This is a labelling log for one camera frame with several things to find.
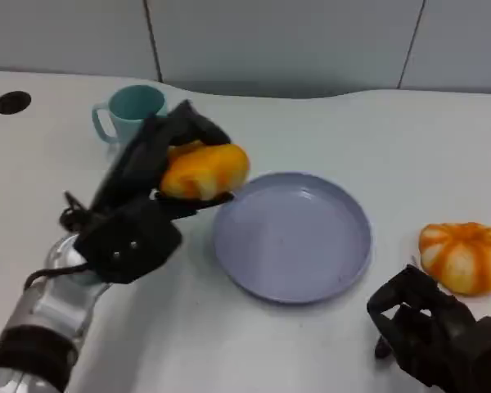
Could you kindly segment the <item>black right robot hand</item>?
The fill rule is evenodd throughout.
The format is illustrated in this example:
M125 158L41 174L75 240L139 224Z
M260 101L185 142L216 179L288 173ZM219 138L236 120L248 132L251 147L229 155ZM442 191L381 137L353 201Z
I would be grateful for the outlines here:
M376 359L392 355L422 384L457 391L449 342L475 323L466 305L409 264L370 297L367 312L381 335Z

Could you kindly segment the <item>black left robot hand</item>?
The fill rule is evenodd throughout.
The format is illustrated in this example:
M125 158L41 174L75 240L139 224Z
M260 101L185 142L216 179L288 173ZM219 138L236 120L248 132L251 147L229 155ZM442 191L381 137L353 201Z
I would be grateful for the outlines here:
M174 220L232 200L230 192L210 199L166 196L160 181L171 164L171 147L199 140L228 146L230 137L185 100L166 116L150 115L121 149L90 204L65 193L68 208L60 217L66 230L77 233L75 250L85 267L103 282L131 283L165 264L182 243Z

